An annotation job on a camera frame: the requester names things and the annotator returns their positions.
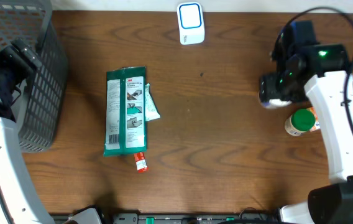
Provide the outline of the white plastic jar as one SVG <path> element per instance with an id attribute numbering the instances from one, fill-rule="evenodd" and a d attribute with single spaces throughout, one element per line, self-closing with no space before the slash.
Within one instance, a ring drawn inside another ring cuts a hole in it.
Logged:
<path id="1" fill-rule="evenodd" d="M 283 101 L 280 99 L 271 99 L 269 101 L 261 101 L 260 104 L 268 110 L 283 108 L 291 104 L 291 101 Z"/>

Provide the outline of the green lid jar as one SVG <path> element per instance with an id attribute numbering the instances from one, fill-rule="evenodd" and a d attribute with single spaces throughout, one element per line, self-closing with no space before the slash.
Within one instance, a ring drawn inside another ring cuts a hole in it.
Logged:
<path id="1" fill-rule="evenodd" d="M 314 114 L 307 109 L 299 109 L 285 121 L 285 131 L 292 136 L 307 133 L 315 124 Z"/>

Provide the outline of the orange tissue pack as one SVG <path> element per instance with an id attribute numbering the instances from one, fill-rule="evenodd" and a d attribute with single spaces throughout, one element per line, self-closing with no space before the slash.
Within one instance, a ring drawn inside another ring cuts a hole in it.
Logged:
<path id="1" fill-rule="evenodd" d="M 313 127 L 309 130 L 310 132 L 313 132 L 313 131 L 317 131 L 320 129 L 320 125 L 319 125 L 319 119 L 318 119 L 318 115 L 316 114 L 315 110 L 313 107 L 310 107 L 310 108 L 307 108 L 308 111 L 310 111 L 314 118 L 315 118 L 315 122 L 314 122 L 314 125 Z"/>

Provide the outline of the teal white tissue pack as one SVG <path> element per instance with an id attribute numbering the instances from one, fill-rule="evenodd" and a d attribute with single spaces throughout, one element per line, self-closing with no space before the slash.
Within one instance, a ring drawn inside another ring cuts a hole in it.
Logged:
<path id="1" fill-rule="evenodd" d="M 161 118 L 161 116 L 150 94 L 150 84 L 148 83 L 145 85 L 145 120 L 151 121 L 159 118 Z"/>

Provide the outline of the red white snack bar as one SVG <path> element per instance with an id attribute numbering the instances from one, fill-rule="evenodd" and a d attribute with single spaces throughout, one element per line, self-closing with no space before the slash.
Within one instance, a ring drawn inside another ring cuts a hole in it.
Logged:
<path id="1" fill-rule="evenodd" d="M 134 154 L 135 164 L 137 167 L 137 171 L 139 173 L 143 173 L 148 171 L 149 167 L 147 165 L 145 155 L 143 152 L 138 152 Z"/>

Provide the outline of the green white wipes pack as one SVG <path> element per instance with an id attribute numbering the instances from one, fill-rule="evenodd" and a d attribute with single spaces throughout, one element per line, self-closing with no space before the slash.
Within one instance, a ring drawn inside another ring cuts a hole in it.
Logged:
<path id="1" fill-rule="evenodd" d="M 145 67 L 106 73 L 105 157 L 147 150 L 145 75 Z"/>

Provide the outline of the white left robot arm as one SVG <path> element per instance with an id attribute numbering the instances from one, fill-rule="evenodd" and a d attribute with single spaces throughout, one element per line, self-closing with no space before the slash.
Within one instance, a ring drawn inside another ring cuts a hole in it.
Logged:
<path id="1" fill-rule="evenodd" d="M 0 223 L 102 223 L 94 207 L 67 217 L 49 214 L 30 178 L 11 106 L 19 84 L 41 66 L 39 56 L 22 39 L 0 51 Z"/>

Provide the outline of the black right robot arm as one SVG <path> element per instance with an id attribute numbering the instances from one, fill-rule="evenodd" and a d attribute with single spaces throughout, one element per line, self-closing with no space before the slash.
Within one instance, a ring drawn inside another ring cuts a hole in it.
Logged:
<path id="1" fill-rule="evenodd" d="M 291 22 L 272 52 L 275 72 L 259 81 L 266 108 L 309 101 L 319 121 L 330 184 L 279 211 L 285 223 L 353 223 L 353 77 L 346 48 L 316 40 L 310 21 Z"/>

